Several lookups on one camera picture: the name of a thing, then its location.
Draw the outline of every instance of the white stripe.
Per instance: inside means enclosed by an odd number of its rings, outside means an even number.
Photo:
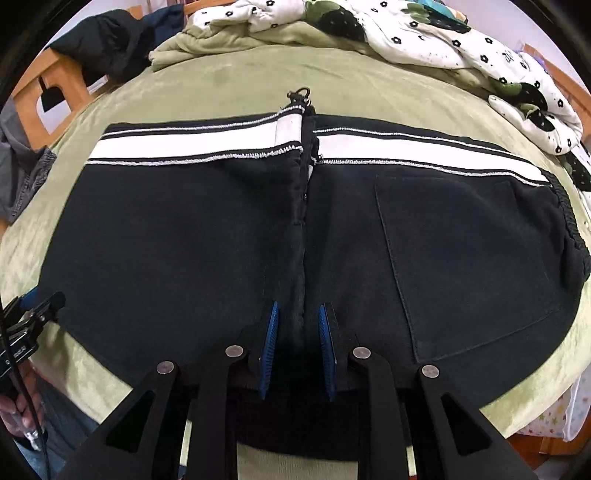
[[[481,148],[483,150],[490,150],[493,152],[499,153],[509,153],[505,150],[500,148],[491,148],[491,147],[484,147],[481,145],[473,145],[471,143],[462,142],[461,140],[450,140],[449,138],[440,138],[440,137],[425,137],[423,135],[413,135],[413,134],[403,134],[398,132],[373,132],[371,130],[362,130],[359,128],[348,128],[348,127],[334,127],[334,128],[322,128],[320,130],[314,130],[315,134],[323,134],[328,132],[339,132],[339,131],[347,131],[347,132],[358,132],[362,134],[370,134],[370,135],[380,135],[382,137],[408,137],[408,138],[419,138],[421,140],[440,140],[443,142],[450,142],[450,143],[457,143],[459,145],[465,145],[466,147],[472,148]]]
[[[169,165],[191,165],[195,163],[207,163],[215,160],[227,160],[228,158],[267,158],[275,155],[281,155],[292,150],[304,151],[300,145],[288,145],[277,148],[270,152],[254,153],[224,153],[212,155],[206,158],[184,158],[182,160],[154,160],[154,161],[121,161],[121,160],[89,160],[85,165],[118,165],[123,167],[166,167]]]
[[[528,181],[522,179],[521,177],[517,176],[515,173],[511,171],[462,171],[462,170],[452,170],[450,168],[443,168],[443,167],[436,167],[434,165],[428,165],[426,163],[417,163],[412,161],[402,161],[402,160],[354,160],[354,159],[338,159],[338,160],[319,160],[318,165],[328,164],[328,165],[388,165],[388,164],[396,164],[396,165],[404,165],[406,167],[418,167],[418,168],[430,168],[432,170],[442,171],[445,173],[453,173],[454,175],[462,175],[464,177],[496,177],[498,175],[509,175],[526,185],[531,185],[532,187],[543,187],[547,186],[547,183],[534,183],[533,181]]]
[[[464,170],[512,171],[532,181],[548,182],[531,163],[448,145],[340,134],[319,137],[319,140],[319,153],[324,158],[406,160]]]
[[[237,130],[105,138],[96,144],[89,158],[190,157],[224,150],[261,150],[290,141],[301,141],[299,113]]]
[[[142,132],[161,132],[161,131],[178,131],[178,132],[191,132],[191,131],[199,131],[199,130],[213,130],[216,128],[234,128],[234,127],[245,127],[247,125],[256,125],[262,122],[267,122],[269,120],[273,120],[278,116],[289,112],[291,110],[299,110],[302,113],[306,110],[301,105],[293,105],[280,110],[277,113],[272,115],[268,115],[263,118],[259,118],[259,120],[250,120],[248,122],[235,122],[232,124],[224,124],[224,125],[196,125],[195,127],[152,127],[152,128],[132,128],[129,130],[120,130],[118,132],[108,132],[101,136],[101,138],[109,137],[111,135],[121,135],[121,134],[130,134],[130,133],[142,133]]]

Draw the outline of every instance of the gray fabric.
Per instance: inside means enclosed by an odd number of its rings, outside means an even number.
[[[12,224],[45,183],[56,155],[33,150],[9,98],[0,112],[0,216]]]

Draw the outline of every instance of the drawstring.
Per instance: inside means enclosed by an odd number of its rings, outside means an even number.
[[[308,87],[302,87],[295,92],[290,92],[287,94],[287,98],[291,100],[291,103],[302,102],[306,106],[310,106],[310,89]]]

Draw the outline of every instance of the bed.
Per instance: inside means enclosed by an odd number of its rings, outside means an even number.
[[[294,36],[303,35],[296,29],[308,27],[276,28],[273,38],[261,40],[256,47],[249,44],[228,51],[225,46],[227,53],[214,51],[216,54],[157,72],[147,69],[122,86],[95,98],[86,97],[86,104],[52,139],[57,160],[47,182],[2,238],[0,291],[4,298],[36,285],[69,191],[107,125],[275,111],[284,103],[286,91],[302,85],[311,89],[319,113],[367,116],[493,142],[552,172],[567,190],[581,236],[591,245],[591,220],[560,162],[542,153],[482,98],[453,82],[434,78],[440,76],[437,72],[424,72],[431,74],[427,75],[394,66],[375,55],[360,54],[356,46],[326,48],[322,42],[318,46],[294,46]],[[53,65],[57,63],[68,64],[64,59]],[[65,82],[72,79],[68,75],[63,78],[69,79]],[[590,285],[586,283],[576,320],[555,353],[529,378],[482,409],[504,436],[512,435],[554,403],[591,362]],[[97,421],[102,421],[129,392],[126,384],[56,325],[46,327],[33,360],[43,376]],[[241,478],[276,478],[278,468],[284,478],[356,478],[351,463],[288,458],[248,447],[239,451]]]

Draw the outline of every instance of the black jacket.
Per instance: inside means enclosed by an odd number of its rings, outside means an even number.
[[[127,82],[150,64],[148,52],[153,44],[152,26],[126,10],[112,10],[85,18],[49,46],[83,67]]]

